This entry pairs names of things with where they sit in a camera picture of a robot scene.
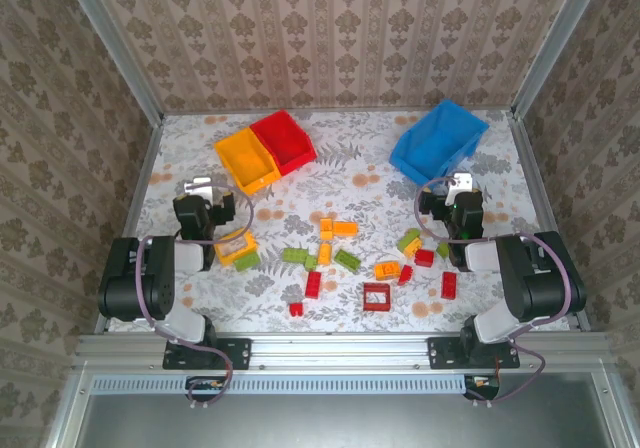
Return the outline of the yellow window frame lego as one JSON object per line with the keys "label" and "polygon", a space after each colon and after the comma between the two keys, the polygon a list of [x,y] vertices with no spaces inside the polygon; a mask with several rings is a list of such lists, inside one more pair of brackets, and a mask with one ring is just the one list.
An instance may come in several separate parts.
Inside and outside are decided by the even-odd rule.
{"label": "yellow window frame lego", "polygon": [[257,243],[250,231],[230,240],[237,234],[238,231],[225,236],[222,243],[214,246],[216,257],[223,266],[229,266],[236,260],[257,251]]}

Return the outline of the yellow plastic bin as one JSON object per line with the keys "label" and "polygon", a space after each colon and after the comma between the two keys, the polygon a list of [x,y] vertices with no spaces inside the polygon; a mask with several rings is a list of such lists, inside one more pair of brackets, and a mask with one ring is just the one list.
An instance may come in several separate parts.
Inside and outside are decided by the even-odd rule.
{"label": "yellow plastic bin", "polygon": [[281,178],[274,158],[250,127],[216,142],[214,149],[236,185],[247,195]]}

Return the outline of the blue plastic bin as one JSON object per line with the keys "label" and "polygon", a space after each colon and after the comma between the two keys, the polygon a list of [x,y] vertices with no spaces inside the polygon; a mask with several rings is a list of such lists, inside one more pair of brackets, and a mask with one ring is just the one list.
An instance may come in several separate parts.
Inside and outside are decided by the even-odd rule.
{"label": "blue plastic bin", "polygon": [[392,166],[418,185],[453,172],[471,157],[489,124],[450,100],[439,103],[398,140]]}

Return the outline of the red plastic bin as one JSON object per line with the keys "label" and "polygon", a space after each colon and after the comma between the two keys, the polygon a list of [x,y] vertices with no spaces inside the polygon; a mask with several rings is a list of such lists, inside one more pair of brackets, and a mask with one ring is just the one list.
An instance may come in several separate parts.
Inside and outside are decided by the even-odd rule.
{"label": "red plastic bin", "polygon": [[274,159],[282,177],[317,158],[311,138],[287,111],[272,113],[250,128]]}

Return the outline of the red window frame lego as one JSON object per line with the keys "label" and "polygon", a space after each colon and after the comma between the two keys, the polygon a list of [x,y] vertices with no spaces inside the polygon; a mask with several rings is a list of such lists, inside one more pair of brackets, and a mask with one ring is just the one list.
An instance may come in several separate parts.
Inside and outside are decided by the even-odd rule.
{"label": "red window frame lego", "polygon": [[391,310],[391,286],[386,283],[363,285],[363,310],[365,312],[389,312]]}

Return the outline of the grey metal panel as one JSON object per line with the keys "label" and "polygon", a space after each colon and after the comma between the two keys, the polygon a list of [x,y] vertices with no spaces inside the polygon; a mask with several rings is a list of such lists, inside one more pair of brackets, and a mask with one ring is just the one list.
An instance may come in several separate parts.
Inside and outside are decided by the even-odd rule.
{"label": "grey metal panel", "polygon": [[492,407],[460,395],[91,399],[78,448],[613,448],[582,375],[544,375]]}

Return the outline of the aluminium table edge rail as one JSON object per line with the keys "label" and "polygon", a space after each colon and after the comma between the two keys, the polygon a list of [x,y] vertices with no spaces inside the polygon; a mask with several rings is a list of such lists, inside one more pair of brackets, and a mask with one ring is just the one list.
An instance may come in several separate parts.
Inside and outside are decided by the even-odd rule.
{"label": "aluminium table edge rail", "polygon": [[160,115],[160,121],[153,126],[151,130],[151,136],[149,138],[149,144],[145,153],[145,157],[139,172],[139,177],[133,191],[128,215],[124,224],[121,237],[134,237],[136,235],[136,229],[142,206],[145,199],[145,194],[149,185],[151,174],[153,172],[154,163],[159,153],[159,147],[163,136],[164,130],[164,114]]}
{"label": "aluminium table edge rail", "polygon": [[507,115],[540,230],[557,231],[558,225],[524,123],[511,111]]}
{"label": "aluminium table edge rail", "polygon": [[[489,105],[489,106],[463,106],[459,105],[467,111],[477,110],[499,110],[512,113],[514,108],[508,105]],[[396,107],[318,107],[318,108],[264,108],[264,109],[238,109],[238,110],[222,110],[222,111],[166,111],[162,117],[168,116],[205,116],[205,115],[268,115],[279,110],[285,110],[290,114],[313,114],[313,113],[352,113],[352,112],[381,112],[381,113],[400,113],[400,112],[429,112],[434,106],[396,106]]]}

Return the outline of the aluminium frame post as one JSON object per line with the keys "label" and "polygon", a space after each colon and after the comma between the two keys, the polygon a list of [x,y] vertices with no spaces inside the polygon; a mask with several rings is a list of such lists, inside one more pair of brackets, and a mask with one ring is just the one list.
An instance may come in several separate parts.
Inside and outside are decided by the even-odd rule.
{"label": "aluminium frame post", "polygon": [[564,0],[511,105],[522,120],[550,76],[591,0]]}
{"label": "aluminium frame post", "polygon": [[127,83],[151,128],[162,124],[163,109],[147,81],[143,70],[136,62],[124,35],[109,13],[104,0],[78,0],[95,32],[101,38],[118,71]]}

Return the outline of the aluminium lower frame bar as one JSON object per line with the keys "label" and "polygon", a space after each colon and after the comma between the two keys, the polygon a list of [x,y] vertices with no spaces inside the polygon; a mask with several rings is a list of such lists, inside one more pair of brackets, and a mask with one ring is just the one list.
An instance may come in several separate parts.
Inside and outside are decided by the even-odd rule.
{"label": "aluminium lower frame bar", "polygon": [[60,403],[46,441],[46,448],[76,448],[91,397],[93,375],[73,371],[62,391]]}
{"label": "aluminium lower frame bar", "polygon": [[593,375],[593,381],[597,386],[599,405],[612,447],[632,448],[633,445],[628,434],[621,398],[618,395],[618,390],[611,378],[611,374],[607,371],[598,372]]}

